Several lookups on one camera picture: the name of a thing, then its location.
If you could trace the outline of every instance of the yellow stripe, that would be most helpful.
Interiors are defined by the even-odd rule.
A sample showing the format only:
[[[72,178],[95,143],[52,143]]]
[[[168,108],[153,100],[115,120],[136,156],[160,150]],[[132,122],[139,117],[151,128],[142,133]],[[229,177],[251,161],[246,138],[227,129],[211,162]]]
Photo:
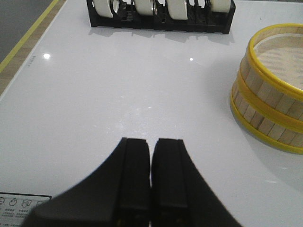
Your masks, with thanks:
[[[245,100],[249,103],[249,105],[251,105],[256,111],[271,120],[273,123],[277,123],[295,132],[303,133],[303,122],[287,116],[263,102],[247,87],[240,70],[238,71],[237,82],[239,91]]]
[[[35,21],[35,23],[29,28],[29,30],[24,34],[24,36],[19,40],[19,42],[14,46],[14,48],[9,52],[5,59],[0,64],[0,73],[16,55],[18,50],[23,46],[23,44],[28,40],[30,35],[36,30],[39,24],[44,20],[47,14],[52,10],[52,8],[57,4],[59,0],[53,0],[52,3],[46,8],[46,10],[41,14],[41,16]]]
[[[269,84],[274,86],[276,89],[281,91],[284,94],[289,95],[292,98],[295,98],[299,101],[303,102],[303,90],[292,86],[285,81],[279,79],[276,77],[270,70],[268,70],[257,58],[257,55],[255,54],[254,47],[256,45],[255,40],[257,37],[263,33],[267,32],[269,30],[275,29],[275,28],[283,28],[283,27],[303,27],[303,24],[279,24],[279,25],[273,25],[266,28],[261,29],[257,33],[254,34],[254,36],[251,38],[248,47],[247,47],[247,59],[250,63],[250,65],[255,69],[255,71]]]
[[[260,131],[258,131],[257,129],[255,129],[254,127],[252,127],[246,120],[245,118],[241,115],[241,113],[238,111],[234,101],[233,101],[233,96],[231,93],[230,96],[230,104],[232,107],[232,111],[234,113],[234,115],[236,116],[236,118],[251,132],[253,133],[256,137],[260,138],[261,140],[267,142],[268,144],[281,149],[281,150],[285,150],[285,151],[289,151],[292,153],[296,153],[296,154],[303,154],[303,148],[298,148],[298,147],[294,147],[294,146],[290,146],[290,145],[286,145],[284,143],[281,143],[277,140],[274,140],[270,137],[268,137],[267,135],[261,133]]]

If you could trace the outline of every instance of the yellow rim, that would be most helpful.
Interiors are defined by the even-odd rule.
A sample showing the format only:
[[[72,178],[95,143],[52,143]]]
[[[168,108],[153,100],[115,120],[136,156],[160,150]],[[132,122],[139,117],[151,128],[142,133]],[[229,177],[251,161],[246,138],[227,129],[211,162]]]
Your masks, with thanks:
[[[270,70],[268,70],[257,58],[254,46],[256,45],[255,41],[256,38],[263,32],[272,30],[274,28],[279,27],[301,27],[303,28],[303,24],[279,24],[279,25],[273,25],[266,28],[263,28],[262,30],[258,31],[254,34],[254,36],[251,38],[248,47],[247,47],[247,58],[250,62],[250,65],[255,69],[255,71],[269,84],[274,86],[276,89],[280,90],[284,94],[287,94],[297,100],[303,101],[303,90],[294,87],[283,80],[276,77]]]
[[[233,111],[234,115],[237,117],[237,119],[256,137],[260,138],[261,140],[267,142],[268,144],[270,144],[278,149],[286,150],[286,151],[300,154],[300,155],[303,154],[303,148],[297,148],[294,146],[290,146],[290,145],[281,143],[281,142],[274,140],[274,139],[268,137],[267,135],[259,132],[257,129],[255,129],[253,126],[251,126],[238,111],[238,109],[233,101],[232,93],[230,94],[230,103],[231,103],[232,111]]]
[[[28,40],[28,38],[31,36],[31,34],[36,30],[36,28],[39,26],[39,24],[44,20],[44,18],[52,10],[52,8],[57,4],[58,1],[59,0],[52,1],[52,3],[46,8],[46,10],[44,10],[44,12],[40,15],[40,17],[35,21],[35,23],[28,29],[28,31],[24,34],[24,36],[14,46],[14,48],[8,53],[8,55],[5,57],[5,59],[0,64],[0,73],[4,70],[4,68],[8,65],[8,63],[16,55],[18,50]]]
[[[237,83],[242,96],[256,111],[274,123],[277,123],[287,129],[303,133],[303,122],[287,116],[263,102],[247,87],[240,70],[238,71]]]

